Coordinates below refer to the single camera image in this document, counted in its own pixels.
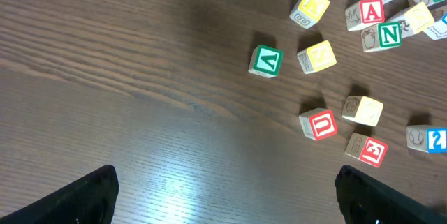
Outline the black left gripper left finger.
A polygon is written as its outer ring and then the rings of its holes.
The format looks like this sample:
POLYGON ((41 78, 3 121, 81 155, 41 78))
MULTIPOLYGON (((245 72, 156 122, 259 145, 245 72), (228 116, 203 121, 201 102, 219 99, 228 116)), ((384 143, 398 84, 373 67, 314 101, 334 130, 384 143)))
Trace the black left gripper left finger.
POLYGON ((1 218, 1 224, 111 224, 119 193, 115 167, 99 169, 1 218))

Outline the blue P letter block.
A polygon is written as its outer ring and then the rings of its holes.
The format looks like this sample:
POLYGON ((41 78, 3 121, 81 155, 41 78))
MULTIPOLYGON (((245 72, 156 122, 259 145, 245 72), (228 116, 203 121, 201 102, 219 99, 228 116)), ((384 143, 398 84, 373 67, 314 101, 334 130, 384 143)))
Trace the blue P letter block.
POLYGON ((430 12, 434 18, 434 23, 423 32, 432 40, 441 40, 446 38, 446 6, 436 8, 430 12))

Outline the yellow far left block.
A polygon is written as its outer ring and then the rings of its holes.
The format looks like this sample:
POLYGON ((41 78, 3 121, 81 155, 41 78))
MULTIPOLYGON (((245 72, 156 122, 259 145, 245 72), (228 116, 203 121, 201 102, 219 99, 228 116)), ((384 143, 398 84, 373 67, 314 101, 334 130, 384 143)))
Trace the yellow far left block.
POLYGON ((329 5, 329 0, 298 0, 289 17, 304 29, 309 29, 319 22, 329 5))

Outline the yellow C letter block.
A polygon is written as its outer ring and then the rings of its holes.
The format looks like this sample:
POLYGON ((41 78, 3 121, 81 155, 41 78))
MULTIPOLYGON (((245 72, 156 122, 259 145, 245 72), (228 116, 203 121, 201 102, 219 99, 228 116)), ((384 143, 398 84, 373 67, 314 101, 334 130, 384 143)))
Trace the yellow C letter block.
POLYGON ((380 119, 383 103, 367 96, 348 96, 342 110, 342 118, 375 127, 380 119))

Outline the red U block lower left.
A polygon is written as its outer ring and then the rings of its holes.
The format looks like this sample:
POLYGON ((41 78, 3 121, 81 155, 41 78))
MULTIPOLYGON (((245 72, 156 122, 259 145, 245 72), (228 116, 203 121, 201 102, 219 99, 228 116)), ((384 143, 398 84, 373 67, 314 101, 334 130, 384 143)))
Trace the red U block lower left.
POLYGON ((332 110, 316 108, 299 115, 304 135, 311 140, 320 141, 338 133, 332 110))

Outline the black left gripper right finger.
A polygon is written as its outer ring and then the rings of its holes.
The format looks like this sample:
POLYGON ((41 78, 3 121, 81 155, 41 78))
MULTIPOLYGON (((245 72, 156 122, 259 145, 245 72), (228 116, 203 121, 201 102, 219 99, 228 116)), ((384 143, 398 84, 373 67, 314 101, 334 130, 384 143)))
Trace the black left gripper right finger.
POLYGON ((348 224, 446 224, 439 214, 350 165, 335 179, 339 209, 348 224))

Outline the red A letter block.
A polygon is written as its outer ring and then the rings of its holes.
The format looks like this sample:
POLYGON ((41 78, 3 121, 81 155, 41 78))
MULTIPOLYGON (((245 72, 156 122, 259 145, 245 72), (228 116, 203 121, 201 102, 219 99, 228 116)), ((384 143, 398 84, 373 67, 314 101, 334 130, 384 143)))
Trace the red A letter block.
POLYGON ((348 31, 359 31, 385 21, 383 0, 360 0, 345 10, 348 31))

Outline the green N letter block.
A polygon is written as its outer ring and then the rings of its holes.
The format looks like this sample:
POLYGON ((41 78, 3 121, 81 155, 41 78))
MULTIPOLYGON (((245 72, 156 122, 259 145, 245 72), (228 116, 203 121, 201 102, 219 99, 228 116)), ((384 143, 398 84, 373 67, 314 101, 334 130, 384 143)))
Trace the green N letter block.
POLYGON ((402 45, 399 22, 384 22, 363 29, 360 33, 364 52, 389 50, 402 45))

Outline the yellow block near P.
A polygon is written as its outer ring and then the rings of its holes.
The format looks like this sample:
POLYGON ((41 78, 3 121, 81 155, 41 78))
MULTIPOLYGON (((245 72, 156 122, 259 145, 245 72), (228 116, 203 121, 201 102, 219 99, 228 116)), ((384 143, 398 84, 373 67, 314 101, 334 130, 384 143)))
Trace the yellow block near P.
POLYGON ((401 10, 388 19, 388 22, 398 22, 401 26, 402 37, 406 38, 426 30, 434 24, 434 18, 425 3, 401 10))

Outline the yellow S letter block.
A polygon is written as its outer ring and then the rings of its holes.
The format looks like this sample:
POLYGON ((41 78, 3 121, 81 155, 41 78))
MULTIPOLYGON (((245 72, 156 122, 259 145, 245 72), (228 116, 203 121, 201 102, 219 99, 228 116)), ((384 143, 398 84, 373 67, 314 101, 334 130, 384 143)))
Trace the yellow S letter block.
POLYGON ((304 74, 317 73, 337 63, 328 40, 298 52, 297 58, 304 74))

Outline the blue 2 number block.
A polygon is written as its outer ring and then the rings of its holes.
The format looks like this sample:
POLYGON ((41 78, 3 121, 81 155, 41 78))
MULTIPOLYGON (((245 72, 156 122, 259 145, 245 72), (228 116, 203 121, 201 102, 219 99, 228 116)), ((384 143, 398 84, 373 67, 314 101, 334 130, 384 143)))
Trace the blue 2 number block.
POLYGON ((446 127, 431 125, 407 126, 406 141, 410 149, 429 154, 446 153, 446 127))

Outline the red E letter block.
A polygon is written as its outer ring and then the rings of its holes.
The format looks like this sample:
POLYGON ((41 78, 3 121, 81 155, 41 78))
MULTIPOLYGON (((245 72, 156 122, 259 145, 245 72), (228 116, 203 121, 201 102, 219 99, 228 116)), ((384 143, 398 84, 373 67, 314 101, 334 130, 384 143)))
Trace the red E letter block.
POLYGON ((366 135, 353 133, 345 154, 371 166, 380 167, 387 150, 387 144, 366 135))

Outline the green V letter block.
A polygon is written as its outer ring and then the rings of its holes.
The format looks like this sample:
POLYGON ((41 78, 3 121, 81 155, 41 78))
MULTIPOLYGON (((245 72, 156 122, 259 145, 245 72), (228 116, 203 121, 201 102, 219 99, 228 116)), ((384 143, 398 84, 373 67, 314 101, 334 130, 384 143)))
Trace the green V letter block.
POLYGON ((252 53, 248 71, 266 78, 278 76, 284 53, 273 47, 259 45, 252 53))

